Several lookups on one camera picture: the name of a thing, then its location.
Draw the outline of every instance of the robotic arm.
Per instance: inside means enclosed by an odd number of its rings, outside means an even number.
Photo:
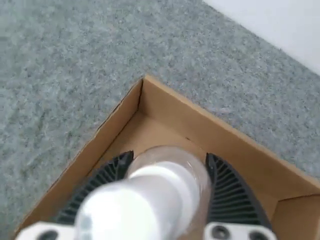
[[[113,175],[104,166],[89,180],[101,184],[78,192],[74,219],[35,223],[16,240],[277,240],[242,178],[215,155],[206,166],[173,146],[121,156],[107,163],[117,161]],[[189,238],[193,231],[200,234]]]

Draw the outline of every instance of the clear plastic bottle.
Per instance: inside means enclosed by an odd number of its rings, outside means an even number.
[[[155,146],[135,158],[127,171],[127,176],[130,176],[140,168],[159,162],[171,162],[181,165],[192,174],[197,182],[199,189],[198,208],[181,239],[195,239],[196,236],[202,238],[211,195],[211,181],[204,164],[196,156],[180,147],[170,145]]]

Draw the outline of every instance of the cardboard box flap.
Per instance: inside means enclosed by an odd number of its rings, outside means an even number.
[[[280,201],[271,223],[279,240],[320,240],[320,195]]]
[[[139,110],[206,152],[228,161],[255,192],[277,200],[320,194],[320,182],[258,145],[245,134],[147,75]]]
[[[29,226],[37,221],[47,221],[57,212],[62,203],[70,196],[91,171],[99,158],[125,127],[138,109],[143,81],[138,81],[116,106],[111,115],[96,131],[94,137],[77,154],[71,164],[63,171],[57,181],[51,186],[42,199],[36,204],[15,231]]]

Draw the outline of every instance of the screw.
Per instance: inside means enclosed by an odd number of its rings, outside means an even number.
[[[252,231],[249,234],[250,240],[268,240],[268,237],[261,232]]]
[[[40,234],[37,240],[56,240],[58,233],[56,230],[48,230]]]
[[[228,240],[230,237],[230,232],[224,226],[215,226],[212,229],[212,236],[219,240]]]

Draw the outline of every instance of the floor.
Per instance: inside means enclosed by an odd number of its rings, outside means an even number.
[[[200,0],[3,0],[1,239],[145,73],[320,179],[320,77]]]

